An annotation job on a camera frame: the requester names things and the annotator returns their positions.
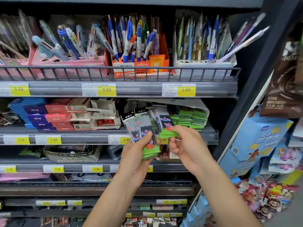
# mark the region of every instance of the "pink display box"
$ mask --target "pink display box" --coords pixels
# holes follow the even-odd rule
[[[106,55],[107,53],[104,53],[104,56],[99,56],[99,59],[94,59],[93,57],[89,57],[87,60],[83,60],[80,57],[80,60],[74,61],[70,57],[69,61],[61,61],[57,57],[52,57],[52,58],[46,58],[46,59],[41,59],[40,57],[40,52],[39,50],[36,51],[32,65],[33,66],[66,66],[66,72],[69,78],[75,78],[78,79],[78,75],[76,72],[76,69],[69,69],[68,67],[70,66],[96,66],[96,67],[105,67],[109,66],[109,59],[108,56]],[[100,76],[100,71],[99,69],[89,69],[89,72],[87,69],[77,69],[80,78],[89,78],[89,72],[92,78],[101,78]],[[39,78],[39,79],[44,79],[44,76],[41,72],[40,69],[32,69],[33,73]],[[43,69],[45,76],[47,79],[55,79],[55,75],[52,71],[52,69]],[[109,70],[108,69],[101,69],[102,76],[105,77],[107,76]],[[55,73],[59,79],[67,79],[66,73],[63,69],[55,69]]]
[[[51,123],[55,128],[72,128],[73,127],[73,123],[72,122],[52,122]]]
[[[70,113],[48,113],[45,115],[48,122],[67,122],[71,119]]]
[[[57,112],[67,112],[65,106],[72,100],[73,98],[58,98],[51,101],[49,104],[45,105],[47,112],[49,113],[57,113]]]
[[[36,53],[36,48],[31,47],[29,50],[29,55],[28,59],[23,60],[23,59],[11,59],[12,61],[7,61],[7,65],[5,64],[0,64],[0,76],[4,80],[11,80],[7,72],[1,68],[1,66],[31,66],[32,61],[34,59],[35,53]],[[17,71],[16,68],[8,68],[7,71],[10,73],[10,75],[19,80],[23,80],[22,77],[20,76],[19,72]],[[19,69],[21,75],[26,79],[26,80],[34,80],[31,73],[29,72],[28,68],[20,68]]]
[[[57,131],[74,131],[73,127],[56,127]]]

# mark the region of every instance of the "gray floor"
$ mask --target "gray floor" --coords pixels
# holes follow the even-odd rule
[[[275,215],[264,227],[302,227],[303,226],[303,177],[296,183],[300,186],[289,209]]]

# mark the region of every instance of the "pink package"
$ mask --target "pink package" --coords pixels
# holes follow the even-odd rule
[[[74,131],[73,127],[56,127],[57,131]]]
[[[45,115],[48,122],[68,122],[71,119],[70,113],[48,113]]]
[[[4,80],[12,80],[5,69],[2,69],[1,66],[31,66],[32,61],[34,59],[36,48],[31,47],[29,50],[29,56],[28,59],[10,59],[8,58],[6,64],[0,64],[0,76]],[[16,79],[16,80],[23,80],[20,76],[18,70],[16,68],[8,68],[7,71],[10,73],[10,75]],[[19,69],[21,75],[25,78],[25,80],[34,80],[31,73],[29,72],[28,68],[20,68]]]
[[[19,181],[23,179],[48,178],[51,174],[46,173],[2,173],[0,174],[0,182]]]
[[[105,67],[109,66],[109,59],[106,55],[107,53],[104,53],[104,56],[99,56],[99,59],[94,59],[93,57],[89,57],[87,60],[83,60],[80,57],[80,60],[74,61],[70,57],[69,61],[61,61],[57,57],[47,58],[47,59],[41,59],[39,50],[36,51],[33,63],[34,66],[65,66],[66,72],[69,78],[79,78],[76,69],[70,69],[68,67],[70,66],[88,66],[88,67]],[[77,69],[80,78],[89,78],[89,74],[92,78],[101,78],[99,69],[89,69],[89,72],[87,69]],[[52,69],[44,69],[45,77],[43,76],[40,69],[33,69],[33,73],[39,78],[39,79],[55,79],[55,75],[52,71]],[[107,76],[109,70],[108,69],[101,69],[102,76]],[[67,79],[66,73],[64,69],[55,69],[55,73],[59,79]]]
[[[72,100],[73,98],[58,98],[51,101],[49,104],[45,105],[47,112],[56,113],[56,112],[67,112],[65,106]]]
[[[51,124],[56,128],[74,128],[72,122],[51,122]]]

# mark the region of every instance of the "red box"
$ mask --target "red box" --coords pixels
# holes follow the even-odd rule
[[[58,98],[51,101],[49,104],[45,105],[47,112],[49,113],[57,113],[57,112],[67,112],[66,105],[72,100],[73,98]]]
[[[52,122],[51,123],[54,127],[58,127],[58,128],[63,128],[63,127],[65,127],[65,128],[73,128],[74,129],[74,127],[73,127],[73,123],[72,122]]]
[[[73,127],[56,127],[57,131],[74,131]]]
[[[45,115],[48,122],[68,122],[71,119],[70,113],[48,113]]]

